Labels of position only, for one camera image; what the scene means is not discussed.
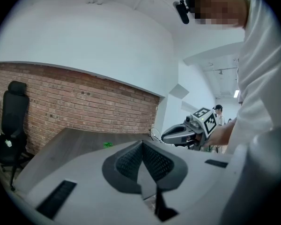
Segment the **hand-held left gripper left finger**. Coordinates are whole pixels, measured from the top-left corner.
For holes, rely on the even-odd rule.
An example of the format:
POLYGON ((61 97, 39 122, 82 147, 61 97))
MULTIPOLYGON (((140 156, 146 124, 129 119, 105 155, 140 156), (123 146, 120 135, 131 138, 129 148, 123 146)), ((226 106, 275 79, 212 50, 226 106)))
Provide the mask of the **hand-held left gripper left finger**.
POLYGON ((107 157, 103 162, 102 173, 105 180, 121 193, 141 193, 137 180, 143 158, 142 144, 142 140, 137 141, 107 157))

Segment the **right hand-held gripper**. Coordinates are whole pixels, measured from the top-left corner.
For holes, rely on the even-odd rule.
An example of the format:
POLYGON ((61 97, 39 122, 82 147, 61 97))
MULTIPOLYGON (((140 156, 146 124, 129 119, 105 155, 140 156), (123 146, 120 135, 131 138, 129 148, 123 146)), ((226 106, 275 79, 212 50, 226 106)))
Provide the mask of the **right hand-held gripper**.
POLYGON ((199 151, 216 127, 214 111, 202 107, 186 116, 183 123, 168 128, 161 135, 161 141, 199 151))

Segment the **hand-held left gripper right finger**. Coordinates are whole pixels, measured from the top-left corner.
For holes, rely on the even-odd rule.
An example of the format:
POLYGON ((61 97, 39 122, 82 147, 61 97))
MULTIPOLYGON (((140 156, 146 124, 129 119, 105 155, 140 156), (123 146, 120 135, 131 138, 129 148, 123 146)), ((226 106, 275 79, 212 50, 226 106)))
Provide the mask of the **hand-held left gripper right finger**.
POLYGON ((149 141, 142 142, 142 161, 161 191, 177 189, 188 174, 183 159, 149 141))

